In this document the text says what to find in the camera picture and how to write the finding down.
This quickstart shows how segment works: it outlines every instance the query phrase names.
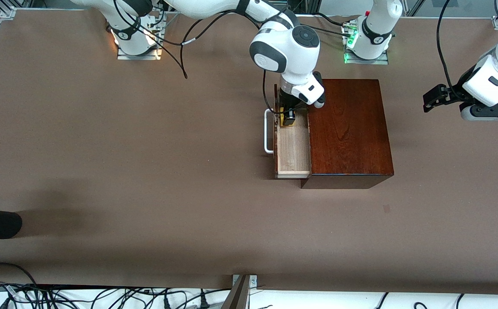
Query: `wooden cabinet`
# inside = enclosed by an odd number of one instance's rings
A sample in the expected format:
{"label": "wooden cabinet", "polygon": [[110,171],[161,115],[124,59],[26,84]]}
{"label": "wooden cabinet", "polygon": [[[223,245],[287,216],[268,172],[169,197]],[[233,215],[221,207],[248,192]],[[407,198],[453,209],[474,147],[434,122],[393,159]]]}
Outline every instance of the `wooden cabinet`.
{"label": "wooden cabinet", "polygon": [[294,127],[274,122],[277,178],[302,188],[371,188],[394,175],[378,80],[324,79],[323,108],[300,110]]}

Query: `drawer handle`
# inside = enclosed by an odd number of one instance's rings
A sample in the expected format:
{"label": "drawer handle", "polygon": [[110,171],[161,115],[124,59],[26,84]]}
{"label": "drawer handle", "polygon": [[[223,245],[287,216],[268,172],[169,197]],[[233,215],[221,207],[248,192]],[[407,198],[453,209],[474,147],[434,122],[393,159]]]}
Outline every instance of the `drawer handle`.
{"label": "drawer handle", "polygon": [[268,149],[268,114],[271,113],[272,111],[268,108],[264,111],[264,151],[269,154],[274,153],[274,150]]}

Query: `table surface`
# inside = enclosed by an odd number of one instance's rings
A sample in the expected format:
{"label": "table surface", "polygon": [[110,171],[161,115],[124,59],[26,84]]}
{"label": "table surface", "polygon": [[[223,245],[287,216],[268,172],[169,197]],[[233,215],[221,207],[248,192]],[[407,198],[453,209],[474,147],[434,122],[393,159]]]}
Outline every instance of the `table surface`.
{"label": "table surface", "polygon": [[[191,23],[176,19],[168,39]],[[187,45],[184,80],[168,55],[116,60],[95,10],[18,11],[0,28],[0,209],[25,229],[0,240],[0,261],[41,283],[210,287],[257,273],[267,288],[498,293],[498,122],[422,112],[445,82],[435,27],[400,20],[386,66],[343,64],[340,39],[319,34],[323,78],[379,80],[395,175],[301,190],[274,179],[262,149],[247,20],[228,15]],[[452,78],[497,41],[489,20],[445,20]]]}

